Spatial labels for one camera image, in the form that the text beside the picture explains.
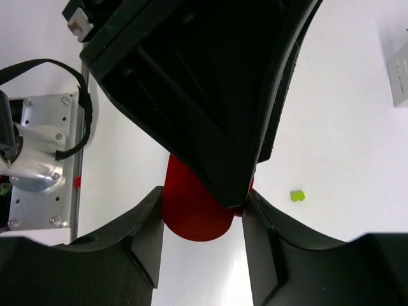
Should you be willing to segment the red rounded lego brick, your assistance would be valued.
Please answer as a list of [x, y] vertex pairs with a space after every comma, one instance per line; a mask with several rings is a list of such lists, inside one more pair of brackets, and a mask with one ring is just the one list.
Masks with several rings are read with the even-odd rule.
[[181, 238], [208, 242], [223, 236], [243, 205], [223, 207], [199, 178], [174, 155], [169, 156], [162, 195], [165, 225]]

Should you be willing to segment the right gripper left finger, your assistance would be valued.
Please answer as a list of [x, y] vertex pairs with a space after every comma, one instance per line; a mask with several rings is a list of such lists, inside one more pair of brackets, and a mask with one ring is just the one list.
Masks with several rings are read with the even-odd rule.
[[163, 245], [162, 187], [69, 245], [1, 239], [1, 305], [150, 305]]

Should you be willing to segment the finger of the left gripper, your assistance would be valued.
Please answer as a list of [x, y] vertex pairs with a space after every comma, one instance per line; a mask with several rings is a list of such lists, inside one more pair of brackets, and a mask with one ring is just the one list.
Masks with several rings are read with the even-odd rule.
[[225, 207], [245, 200], [319, 1], [117, 1], [80, 57]]

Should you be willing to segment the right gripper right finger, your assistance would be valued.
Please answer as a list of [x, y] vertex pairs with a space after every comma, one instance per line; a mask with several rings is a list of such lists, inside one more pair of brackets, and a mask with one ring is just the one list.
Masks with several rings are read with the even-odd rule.
[[249, 194], [242, 216], [255, 305], [406, 305], [407, 235], [324, 235]]

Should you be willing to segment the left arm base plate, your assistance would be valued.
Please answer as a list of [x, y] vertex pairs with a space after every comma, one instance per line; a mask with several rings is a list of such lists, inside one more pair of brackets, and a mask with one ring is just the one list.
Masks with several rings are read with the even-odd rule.
[[78, 196], [73, 187], [79, 157], [56, 161], [57, 150], [75, 146], [83, 119], [78, 94], [27, 98], [17, 128], [22, 148], [4, 175], [12, 184], [8, 227], [12, 231], [74, 228]]

